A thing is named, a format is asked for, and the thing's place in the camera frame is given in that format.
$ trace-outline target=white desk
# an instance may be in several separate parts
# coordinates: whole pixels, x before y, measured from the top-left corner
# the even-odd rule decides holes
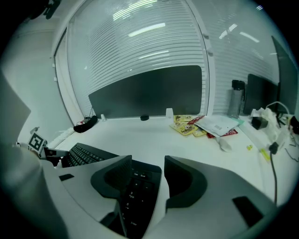
[[[238,134],[225,139],[233,152],[220,150],[215,139],[206,136],[195,138],[192,134],[182,136],[169,127],[164,117],[148,121],[135,119],[109,119],[98,123],[90,130],[73,133],[56,149],[70,150],[76,143],[87,144],[117,155],[132,155],[134,160],[159,166],[164,170],[164,156],[172,155],[229,169],[242,176],[272,200],[274,177],[271,164],[258,152],[250,139],[239,129]],[[299,147],[289,146],[289,152],[298,157]],[[278,178],[278,205],[285,203],[292,192],[299,173],[299,163],[291,160],[284,149],[274,158]],[[165,214],[165,202],[169,198],[167,181],[162,175],[155,211],[148,230]]]

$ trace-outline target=window blind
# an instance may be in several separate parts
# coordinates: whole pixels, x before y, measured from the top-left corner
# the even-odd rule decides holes
[[[207,57],[198,24],[184,0],[94,0],[71,19],[67,54],[84,115],[88,95],[113,82],[164,67],[199,65],[201,114],[207,112]],[[182,79],[188,84],[188,76]]]

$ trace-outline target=keyboard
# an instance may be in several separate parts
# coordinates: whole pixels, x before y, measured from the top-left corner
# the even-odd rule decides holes
[[[61,164],[63,168],[84,165],[112,159],[118,155],[94,148],[85,144],[77,143],[71,148],[68,155],[63,157]]]
[[[118,155],[97,149],[85,144],[77,143],[63,157],[63,168],[108,160]],[[132,160],[132,175],[126,189],[121,192],[121,214],[124,220],[127,237],[141,239],[144,235],[153,211],[161,182],[162,170],[160,167]],[[110,228],[121,233],[118,227]]]

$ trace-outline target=snack package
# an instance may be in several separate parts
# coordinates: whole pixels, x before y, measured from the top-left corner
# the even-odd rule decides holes
[[[183,121],[183,118],[184,118],[183,115],[174,115],[173,122],[181,122],[181,121]]]
[[[193,117],[191,115],[184,115],[184,122],[189,122],[193,119]]]
[[[198,127],[195,125],[188,125],[186,122],[175,122],[170,125],[171,128],[178,131],[182,135],[189,135],[195,132]]]
[[[231,130],[228,131],[226,134],[222,135],[222,137],[223,137],[223,136],[229,136],[229,135],[237,134],[237,133],[238,133],[238,132],[237,132],[235,129],[231,129]],[[206,135],[207,135],[207,137],[208,137],[209,139],[215,138],[215,136],[212,135],[212,134],[210,134],[210,133],[207,133]]]
[[[193,119],[191,115],[174,115],[173,122],[189,122]]]
[[[204,115],[202,116],[198,116],[194,119],[192,119],[191,121],[188,122],[188,125],[194,125],[197,121],[199,121],[200,119],[202,119],[204,117]]]
[[[196,130],[195,132],[193,132],[193,135],[195,137],[201,137],[201,136],[206,135],[206,131],[203,130],[202,128],[198,128],[198,130]]]

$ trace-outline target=computer monitor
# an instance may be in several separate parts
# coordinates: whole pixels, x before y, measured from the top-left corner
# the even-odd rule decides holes
[[[279,85],[277,101],[288,107],[290,114],[295,113],[297,94],[298,94],[298,72],[297,69],[278,41],[272,36],[277,53],[279,68]],[[278,105],[277,113],[286,113],[286,110]]]
[[[201,107],[201,67],[185,65],[151,70],[124,78],[89,95],[100,118],[198,114]]]
[[[253,109],[265,108],[268,104],[276,101],[278,86],[266,78],[248,74],[245,95],[243,113],[250,114]]]

